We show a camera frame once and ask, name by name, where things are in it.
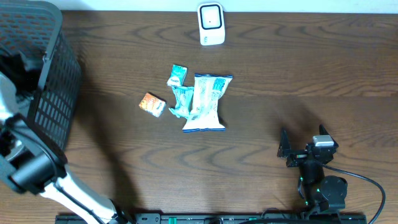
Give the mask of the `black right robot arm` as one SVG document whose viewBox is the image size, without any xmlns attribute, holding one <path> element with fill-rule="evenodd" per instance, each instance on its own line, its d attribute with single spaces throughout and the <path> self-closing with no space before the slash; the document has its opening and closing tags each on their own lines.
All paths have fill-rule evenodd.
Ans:
<svg viewBox="0 0 398 224">
<path fill-rule="evenodd" d="M 281 131 L 277 156 L 286 159 L 287 167 L 299 168 L 297 190 L 307 206 L 300 216 L 306 220 L 319 215 L 336 215 L 345 208 L 347 181 L 335 175 L 326 176 L 323 170 L 333 160 L 338 147 L 323 125 L 319 125 L 319 134 L 312 137 L 312 142 L 304 149 L 293 149 L 287 131 Z"/>
</svg>

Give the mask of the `teal white drink carton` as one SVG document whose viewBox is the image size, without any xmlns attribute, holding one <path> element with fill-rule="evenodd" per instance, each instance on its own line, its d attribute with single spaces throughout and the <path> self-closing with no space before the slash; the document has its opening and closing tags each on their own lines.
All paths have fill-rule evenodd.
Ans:
<svg viewBox="0 0 398 224">
<path fill-rule="evenodd" d="M 183 86 L 185 77 L 187 75 L 187 70 L 188 70 L 187 67 L 183 67 L 180 65 L 173 65 L 170 77 L 167 80 L 167 85 L 173 87 Z"/>
</svg>

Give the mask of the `teal snack packet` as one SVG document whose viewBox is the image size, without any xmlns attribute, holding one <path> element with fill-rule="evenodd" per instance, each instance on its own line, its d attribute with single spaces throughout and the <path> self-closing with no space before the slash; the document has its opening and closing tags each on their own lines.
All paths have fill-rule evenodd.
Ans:
<svg viewBox="0 0 398 224">
<path fill-rule="evenodd" d="M 190 116 L 190 105 L 193 99 L 193 86 L 173 87 L 172 91 L 175 95 L 176 105 L 170 108 L 170 112 L 178 118 L 188 118 Z"/>
</svg>

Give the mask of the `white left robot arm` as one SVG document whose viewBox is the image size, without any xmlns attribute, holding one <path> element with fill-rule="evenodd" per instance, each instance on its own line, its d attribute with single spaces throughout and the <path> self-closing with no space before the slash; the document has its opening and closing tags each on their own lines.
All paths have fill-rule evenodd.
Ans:
<svg viewBox="0 0 398 224">
<path fill-rule="evenodd" d="M 1 57 L 1 180 L 13 191 L 54 200 L 87 223 L 133 223 L 128 213 L 76 177 L 59 145 L 17 103 L 38 83 L 39 66 Z"/>
</svg>

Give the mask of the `orange juice carton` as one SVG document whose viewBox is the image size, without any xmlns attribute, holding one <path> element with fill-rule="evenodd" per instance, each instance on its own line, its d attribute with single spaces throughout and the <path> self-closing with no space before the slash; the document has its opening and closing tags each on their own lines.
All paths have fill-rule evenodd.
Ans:
<svg viewBox="0 0 398 224">
<path fill-rule="evenodd" d="M 150 93 L 146 93 L 139 103 L 139 107 L 158 118 L 163 113 L 166 102 Z"/>
</svg>

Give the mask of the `white blue snack bag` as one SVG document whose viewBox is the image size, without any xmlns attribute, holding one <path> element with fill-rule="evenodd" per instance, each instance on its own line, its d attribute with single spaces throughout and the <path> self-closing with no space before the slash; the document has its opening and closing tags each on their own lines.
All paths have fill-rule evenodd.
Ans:
<svg viewBox="0 0 398 224">
<path fill-rule="evenodd" d="M 196 73 L 194 79 L 192 110 L 182 131 L 225 131 L 218 117 L 218 102 L 233 76 Z"/>
</svg>

